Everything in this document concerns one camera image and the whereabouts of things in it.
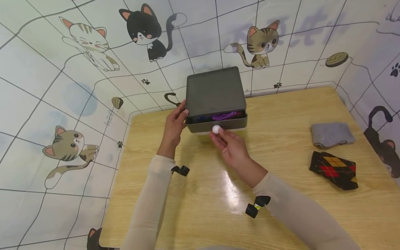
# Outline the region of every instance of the black wrist strap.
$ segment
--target black wrist strap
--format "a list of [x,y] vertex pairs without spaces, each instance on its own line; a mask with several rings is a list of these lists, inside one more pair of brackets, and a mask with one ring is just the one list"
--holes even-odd
[[190,169],[186,166],[182,166],[181,168],[178,166],[175,166],[171,169],[171,171],[177,172],[178,174],[183,175],[183,176],[187,176]]
[[256,199],[254,200],[254,205],[250,203],[247,205],[246,214],[252,218],[255,218],[260,208],[268,205],[270,200],[271,197],[269,196],[257,196]]

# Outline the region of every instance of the left hand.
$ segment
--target left hand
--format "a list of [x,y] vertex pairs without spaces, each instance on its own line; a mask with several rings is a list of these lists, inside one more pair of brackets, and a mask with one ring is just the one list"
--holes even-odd
[[185,110],[186,100],[184,100],[176,109],[174,109],[165,120],[164,135],[161,145],[158,148],[157,155],[165,156],[170,159],[175,158],[175,149],[180,142],[180,134],[186,127],[185,119],[189,114]]

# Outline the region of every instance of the purple fabric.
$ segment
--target purple fabric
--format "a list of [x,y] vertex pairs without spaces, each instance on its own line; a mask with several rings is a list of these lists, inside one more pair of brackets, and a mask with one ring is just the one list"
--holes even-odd
[[233,111],[233,112],[225,113],[225,114],[216,114],[211,117],[214,121],[222,121],[222,120],[229,119],[235,115],[236,115],[236,111]]

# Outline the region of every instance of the folded sock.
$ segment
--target folded sock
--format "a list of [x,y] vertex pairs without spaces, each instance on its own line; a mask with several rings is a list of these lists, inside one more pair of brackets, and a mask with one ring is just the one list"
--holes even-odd
[[310,171],[322,175],[343,190],[358,188],[356,163],[327,152],[314,151]]
[[321,148],[337,144],[348,144],[356,141],[347,123],[318,123],[311,125],[312,143]]

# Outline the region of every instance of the box lid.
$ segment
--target box lid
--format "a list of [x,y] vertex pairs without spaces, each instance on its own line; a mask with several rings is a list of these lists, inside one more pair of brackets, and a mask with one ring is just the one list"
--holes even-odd
[[186,108],[189,116],[245,110],[238,67],[188,76]]

